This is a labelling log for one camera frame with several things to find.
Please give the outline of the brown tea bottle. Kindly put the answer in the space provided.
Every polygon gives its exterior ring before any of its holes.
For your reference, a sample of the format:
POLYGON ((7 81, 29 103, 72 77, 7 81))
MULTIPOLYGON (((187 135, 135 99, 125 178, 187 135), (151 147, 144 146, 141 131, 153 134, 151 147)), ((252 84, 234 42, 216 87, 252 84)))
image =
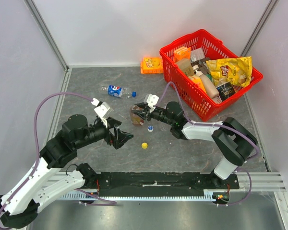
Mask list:
POLYGON ((130 107, 130 118, 131 118, 132 124, 135 126, 142 126, 144 124, 144 120, 138 115, 132 113, 132 110, 142 111, 143 109, 138 107, 137 105, 133 105, 130 107))

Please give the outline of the white blue bottle cap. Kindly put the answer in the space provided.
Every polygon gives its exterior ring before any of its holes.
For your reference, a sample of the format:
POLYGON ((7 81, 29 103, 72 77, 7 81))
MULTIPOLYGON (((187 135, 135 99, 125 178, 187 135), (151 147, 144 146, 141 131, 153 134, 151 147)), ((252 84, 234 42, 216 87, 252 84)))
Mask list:
POLYGON ((153 126, 148 126, 147 130, 148 130, 149 132, 153 132, 154 128, 153 128, 153 126))

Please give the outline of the yellow tea bottle cap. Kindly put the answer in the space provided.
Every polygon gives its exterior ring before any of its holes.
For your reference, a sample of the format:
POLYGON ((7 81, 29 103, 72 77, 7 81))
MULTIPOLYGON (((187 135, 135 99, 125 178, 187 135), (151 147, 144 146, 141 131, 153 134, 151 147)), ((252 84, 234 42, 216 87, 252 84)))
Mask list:
POLYGON ((143 149, 146 149, 146 148, 148 147, 148 144, 147 144, 146 142, 143 142, 143 143, 141 144, 141 146, 142 146, 143 149))

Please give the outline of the clear plastic bottle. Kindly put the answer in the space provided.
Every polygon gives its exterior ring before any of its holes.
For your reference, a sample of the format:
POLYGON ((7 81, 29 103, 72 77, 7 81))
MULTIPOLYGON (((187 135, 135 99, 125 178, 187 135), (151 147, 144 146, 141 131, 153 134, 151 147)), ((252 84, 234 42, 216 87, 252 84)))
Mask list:
POLYGON ((132 97, 132 90, 129 88, 123 88, 114 85, 106 85, 99 87, 99 91, 103 94, 116 97, 116 98, 123 98, 128 99, 132 97))

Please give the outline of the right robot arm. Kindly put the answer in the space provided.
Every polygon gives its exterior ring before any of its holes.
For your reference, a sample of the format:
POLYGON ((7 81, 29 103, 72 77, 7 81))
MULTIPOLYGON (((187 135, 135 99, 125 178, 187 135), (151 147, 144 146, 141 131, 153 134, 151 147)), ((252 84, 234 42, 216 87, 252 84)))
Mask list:
POLYGON ((169 102, 165 108, 151 108, 148 103, 138 103, 136 106, 138 109, 131 110, 131 113, 143 120, 154 119, 170 125, 170 132, 177 139, 216 143, 223 157, 210 176, 214 188, 225 186, 236 168, 243 165, 254 149, 258 150, 257 139, 232 117, 216 123, 201 123, 189 121, 178 102, 169 102))

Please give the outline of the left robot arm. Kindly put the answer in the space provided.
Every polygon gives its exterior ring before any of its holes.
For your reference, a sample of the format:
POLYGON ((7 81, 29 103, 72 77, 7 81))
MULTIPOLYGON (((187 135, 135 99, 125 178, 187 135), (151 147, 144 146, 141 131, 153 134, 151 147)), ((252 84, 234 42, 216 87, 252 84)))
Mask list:
POLYGON ((69 117, 40 151, 38 166, 33 166, 10 192, 0 195, 0 230, 21 229, 60 196, 96 185, 97 173, 88 163, 82 163, 65 178, 44 187, 48 179, 77 157, 78 149, 100 140, 119 149, 133 138, 133 134, 120 130, 120 121, 112 117, 106 121, 107 126, 100 118, 90 125, 84 115, 69 117))

